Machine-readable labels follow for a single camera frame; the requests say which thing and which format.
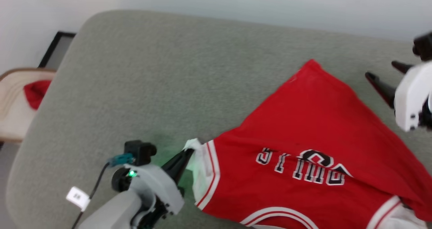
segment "green led light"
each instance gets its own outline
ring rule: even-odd
[[[131,178],[136,177],[137,175],[138,174],[136,173],[136,171],[130,171],[129,174],[128,174],[128,176],[131,177]]]

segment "wooden chair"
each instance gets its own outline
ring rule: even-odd
[[[32,109],[23,87],[40,80],[52,80],[55,70],[23,68],[0,75],[0,143],[20,143],[36,110]]]

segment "black cable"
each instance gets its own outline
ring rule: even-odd
[[[80,221],[82,214],[84,214],[84,212],[80,212],[80,214],[78,215],[77,219],[75,220],[74,225],[72,226],[72,229],[75,229],[75,227],[77,227],[78,222]]]
[[[99,178],[98,178],[98,180],[96,181],[96,184],[94,185],[94,189],[93,189],[93,191],[91,192],[90,196],[88,197],[89,200],[91,200],[91,199],[93,198],[93,195],[96,193],[96,190],[97,190],[98,187],[99,187],[99,183],[100,183],[101,180],[102,180],[102,175],[104,174],[105,170],[107,169],[107,167],[108,167],[109,165],[110,165],[110,163],[107,162],[107,164],[105,164],[104,168],[102,169],[101,173],[99,174]],[[75,229],[75,227],[77,227],[77,224],[78,224],[78,222],[80,221],[80,219],[81,219],[83,213],[84,213],[83,211],[80,212],[80,214],[78,215],[77,219],[75,220],[74,225],[72,226],[72,229]]]

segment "gray cushion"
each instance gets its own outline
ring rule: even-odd
[[[9,211],[20,228],[70,228],[79,209],[65,200],[69,189],[91,192],[106,159],[122,153],[125,141],[156,144],[153,161],[162,164],[187,139],[205,142],[238,126],[311,58],[349,84],[431,172],[432,135],[400,131],[393,111],[364,78],[372,70],[396,85],[402,75],[390,61],[418,62],[411,48],[412,43],[157,12],[98,14],[75,37],[18,152],[8,182]],[[116,194],[113,172],[104,175],[83,219]],[[199,211],[191,184],[187,172],[181,181],[184,209],[158,228],[241,227]]]

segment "red basketball jersey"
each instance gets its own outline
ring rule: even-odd
[[[196,205],[215,217],[259,229],[426,228],[422,220],[432,221],[426,169],[313,60],[241,126],[186,148],[196,150],[189,164]]]

